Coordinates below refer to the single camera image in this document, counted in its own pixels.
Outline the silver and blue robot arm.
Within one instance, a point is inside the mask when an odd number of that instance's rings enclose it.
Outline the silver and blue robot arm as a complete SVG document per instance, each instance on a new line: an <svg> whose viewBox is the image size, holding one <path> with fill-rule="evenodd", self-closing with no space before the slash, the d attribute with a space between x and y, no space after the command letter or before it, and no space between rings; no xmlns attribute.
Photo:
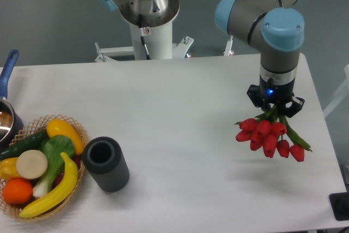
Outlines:
<svg viewBox="0 0 349 233"><path fill-rule="evenodd" d="M129 24L135 58L171 59L172 23L179 0L99 0L108 10L119 10ZM261 54L260 82L249 87L252 103L280 116L292 117L304 104L293 93L304 18L292 6L299 0L221 0L214 13L217 27Z"/></svg>

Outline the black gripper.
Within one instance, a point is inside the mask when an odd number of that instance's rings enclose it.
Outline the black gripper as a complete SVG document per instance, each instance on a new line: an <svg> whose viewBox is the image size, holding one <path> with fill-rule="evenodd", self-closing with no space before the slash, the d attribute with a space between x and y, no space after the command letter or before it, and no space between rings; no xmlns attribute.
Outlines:
<svg viewBox="0 0 349 233"><path fill-rule="evenodd" d="M295 69L287 73L261 69L259 85L250 85L246 93L255 107L269 110L271 105L275 105L282 116L293 117L305 103L303 98L294 95L295 78Z"/></svg>

